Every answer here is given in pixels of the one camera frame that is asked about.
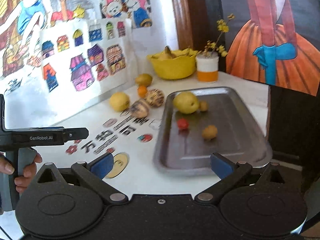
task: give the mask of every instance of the vase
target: vase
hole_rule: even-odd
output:
[[[219,55],[214,52],[211,57],[197,55],[197,76],[201,82],[216,82],[219,75]]]

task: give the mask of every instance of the red fruit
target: red fruit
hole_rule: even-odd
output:
[[[178,125],[178,128],[180,131],[183,131],[183,130],[188,130],[189,129],[189,123],[186,119],[182,118],[182,119],[179,119],[178,122],[177,122],[177,125]]]

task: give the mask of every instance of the orange skirt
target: orange skirt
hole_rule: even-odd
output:
[[[287,41],[283,25],[276,26],[276,46],[279,46]],[[320,52],[305,38],[296,35],[297,57],[276,61],[276,85],[316,96],[320,82]],[[260,46],[260,28],[250,20],[239,31],[230,47],[226,59],[227,73],[265,83],[265,72],[258,58],[253,55],[255,49]]]

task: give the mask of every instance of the yellow bowl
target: yellow bowl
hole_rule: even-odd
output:
[[[147,59],[152,63],[156,74],[166,80],[183,79],[191,76],[196,71],[196,55],[198,51],[190,49],[189,56],[185,56],[188,49],[175,50],[172,53],[177,56],[174,59],[159,60],[161,53],[148,55]]]

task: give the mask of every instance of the pink house drawing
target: pink house drawing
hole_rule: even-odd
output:
[[[85,62],[82,54],[71,59],[71,82],[77,91],[87,89],[94,82],[91,68],[92,67]]]

